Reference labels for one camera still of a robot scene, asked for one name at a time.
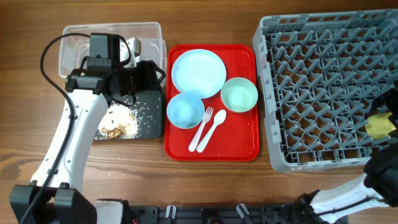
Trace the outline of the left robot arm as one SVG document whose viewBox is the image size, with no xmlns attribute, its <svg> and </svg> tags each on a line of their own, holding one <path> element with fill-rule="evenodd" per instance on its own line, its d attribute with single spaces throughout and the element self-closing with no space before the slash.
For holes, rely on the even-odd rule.
<svg viewBox="0 0 398 224">
<path fill-rule="evenodd" d="M 46 157 L 28 185 L 15 185 L 10 204 L 19 223 L 134 223 L 127 200 L 91 203 L 82 194 L 88 154 L 111 103 L 160 91 L 165 71 L 151 60 L 121 60 L 124 37 L 92 33 L 90 53 L 66 77 L 63 114 Z"/>
</svg>

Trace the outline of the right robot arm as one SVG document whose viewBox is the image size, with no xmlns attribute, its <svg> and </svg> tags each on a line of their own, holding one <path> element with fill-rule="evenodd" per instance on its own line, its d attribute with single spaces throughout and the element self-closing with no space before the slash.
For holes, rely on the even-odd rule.
<svg viewBox="0 0 398 224">
<path fill-rule="evenodd" d="M 375 98 L 367 114 L 366 133 L 374 140 L 397 136 L 397 90 Z M 374 207 L 397 206 L 397 143 L 373 155 L 359 177 L 330 190 L 302 194 L 287 212 L 291 223 L 336 223 Z"/>
</svg>

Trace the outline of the light blue bowl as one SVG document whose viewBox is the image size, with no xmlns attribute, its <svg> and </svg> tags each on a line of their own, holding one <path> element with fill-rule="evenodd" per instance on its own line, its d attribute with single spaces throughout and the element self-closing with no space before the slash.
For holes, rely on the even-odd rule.
<svg viewBox="0 0 398 224">
<path fill-rule="evenodd" d="M 202 121 L 205 106 L 199 97 L 189 93 L 180 93 L 171 98 L 166 113 L 167 118 L 175 127 L 190 129 Z"/>
</svg>

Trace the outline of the yellow plastic cup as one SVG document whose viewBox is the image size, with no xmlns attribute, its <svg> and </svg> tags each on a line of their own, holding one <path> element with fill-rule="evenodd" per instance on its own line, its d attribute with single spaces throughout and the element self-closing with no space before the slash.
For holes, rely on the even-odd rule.
<svg viewBox="0 0 398 224">
<path fill-rule="evenodd" d="M 375 114 L 367 119 L 365 130 L 367 134 L 373 139 L 382 139 L 390 136 L 397 128 L 394 123 L 389 119 L 392 115 L 391 112 Z"/>
</svg>

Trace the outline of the mint green bowl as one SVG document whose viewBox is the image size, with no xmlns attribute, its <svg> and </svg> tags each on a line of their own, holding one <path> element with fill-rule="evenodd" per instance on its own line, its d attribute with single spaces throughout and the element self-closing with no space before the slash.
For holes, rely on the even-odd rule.
<svg viewBox="0 0 398 224">
<path fill-rule="evenodd" d="M 221 100 L 228 110 L 245 113 L 257 104 L 256 85 L 243 77 L 231 78 L 221 88 Z"/>
</svg>

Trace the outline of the rice and food scraps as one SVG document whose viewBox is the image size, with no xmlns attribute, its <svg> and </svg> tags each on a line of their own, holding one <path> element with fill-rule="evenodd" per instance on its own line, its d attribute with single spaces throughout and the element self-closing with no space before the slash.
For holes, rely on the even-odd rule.
<svg viewBox="0 0 398 224">
<path fill-rule="evenodd" d="M 157 118 L 147 106 L 128 108 L 117 103 L 112 104 L 101 120 L 94 140 L 153 138 L 158 133 Z"/>
</svg>

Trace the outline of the light blue plate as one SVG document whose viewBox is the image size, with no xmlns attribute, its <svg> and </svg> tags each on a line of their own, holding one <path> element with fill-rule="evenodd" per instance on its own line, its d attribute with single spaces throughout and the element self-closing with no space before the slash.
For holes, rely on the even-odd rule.
<svg viewBox="0 0 398 224">
<path fill-rule="evenodd" d="M 220 57 L 205 49 L 188 50 L 172 65 L 174 87 L 201 99 L 218 93 L 226 81 L 226 66 Z"/>
</svg>

